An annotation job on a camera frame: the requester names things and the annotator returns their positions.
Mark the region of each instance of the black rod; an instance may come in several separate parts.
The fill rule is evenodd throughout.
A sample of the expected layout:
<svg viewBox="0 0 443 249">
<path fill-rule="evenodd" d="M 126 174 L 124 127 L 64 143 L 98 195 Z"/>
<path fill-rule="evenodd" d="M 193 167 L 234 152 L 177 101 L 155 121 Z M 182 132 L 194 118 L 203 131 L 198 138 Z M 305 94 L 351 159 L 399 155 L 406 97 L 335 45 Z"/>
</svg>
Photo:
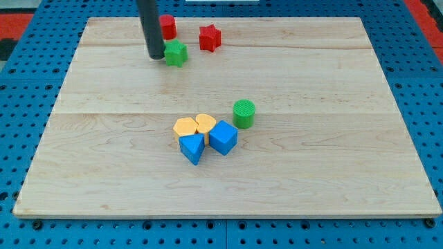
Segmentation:
<svg viewBox="0 0 443 249">
<path fill-rule="evenodd" d="M 147 51 L 152 59 L 165 57 L 165 42 L 161 34 L 156 0 L 137 0 Z"/>
</svg>

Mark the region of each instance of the blue block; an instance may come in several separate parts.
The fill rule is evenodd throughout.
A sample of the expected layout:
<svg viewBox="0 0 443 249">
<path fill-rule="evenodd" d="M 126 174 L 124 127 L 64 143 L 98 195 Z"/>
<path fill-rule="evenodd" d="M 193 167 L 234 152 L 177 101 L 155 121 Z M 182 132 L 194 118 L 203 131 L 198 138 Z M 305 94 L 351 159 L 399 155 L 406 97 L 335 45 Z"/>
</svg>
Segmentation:
<svg viewBox="0 0 443 249">
<path fill-rule="evenodd" d="M 192 164 L 199 164 L 200 157 L 205 148 L 205 140 L 203 134 L 194 134 L 182 136 L 179 138 L 180 151 L 185 155 Z"/>
<path fill-rule="evenodd" d="M 222 120 L 209 131 L 209 145 L 225 156 L 237 144 L 237 137 L 237 129 Z"/>
</svg>

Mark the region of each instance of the red star-shaped block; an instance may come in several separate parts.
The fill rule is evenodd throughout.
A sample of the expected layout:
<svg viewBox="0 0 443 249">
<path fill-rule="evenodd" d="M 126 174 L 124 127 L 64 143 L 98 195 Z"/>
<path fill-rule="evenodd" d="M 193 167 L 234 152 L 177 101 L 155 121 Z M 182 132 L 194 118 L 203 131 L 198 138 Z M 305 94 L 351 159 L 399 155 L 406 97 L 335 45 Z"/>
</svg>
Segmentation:
<svg viewBox="0 0 443 249">
<path fill-rule="evenodd" d="M 200 50 L 215 51 L 222 44 L 222 32 L 217 30 L 214 24 L 200 27 Z"/>
</svg>

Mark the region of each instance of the wooden plank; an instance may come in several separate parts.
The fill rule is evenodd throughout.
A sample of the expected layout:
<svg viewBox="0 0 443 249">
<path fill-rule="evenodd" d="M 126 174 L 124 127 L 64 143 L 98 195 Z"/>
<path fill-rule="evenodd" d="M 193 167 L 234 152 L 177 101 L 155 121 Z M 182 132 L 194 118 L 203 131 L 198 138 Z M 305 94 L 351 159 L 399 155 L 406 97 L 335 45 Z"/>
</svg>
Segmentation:
<svg viewBox="0 0 443 249">
<path fill-rule="evenodd" d="M 199 26 L 223 45 L 200 51 Z M 48 219 L 357 219 L 441 214 L 360 19 L 177 19 L 183 68 L 135 18 L 90 19 L 14 208 Z M 177 118 L 255 125 L 197 167 Z"/>
</svg>

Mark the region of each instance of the yellow block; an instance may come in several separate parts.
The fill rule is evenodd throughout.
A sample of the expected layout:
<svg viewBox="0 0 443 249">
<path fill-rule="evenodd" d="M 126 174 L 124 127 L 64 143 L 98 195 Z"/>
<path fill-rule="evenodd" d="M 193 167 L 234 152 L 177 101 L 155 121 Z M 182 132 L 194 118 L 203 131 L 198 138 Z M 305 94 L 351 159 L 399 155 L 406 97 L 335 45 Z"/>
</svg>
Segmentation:
<svg viewBox="0 0 443 249">
<path fill-rule="evenodd" d="M 217 123 L 215 118 L 208 114 L 199 114 L 195 117 L 198 127 L 197 132 L 202 133 L 205 136 L 205 145 L 209 144 L 209 131 L 212 130 Z"/>
<path fill-rule="evenodd" d="M 174 138 L 178 141 L 181 136 L 195 134 L 197 131 L 197 123 L 189 117 L 179 118 L 172 129 L 174 130 Z"/>
</svg>

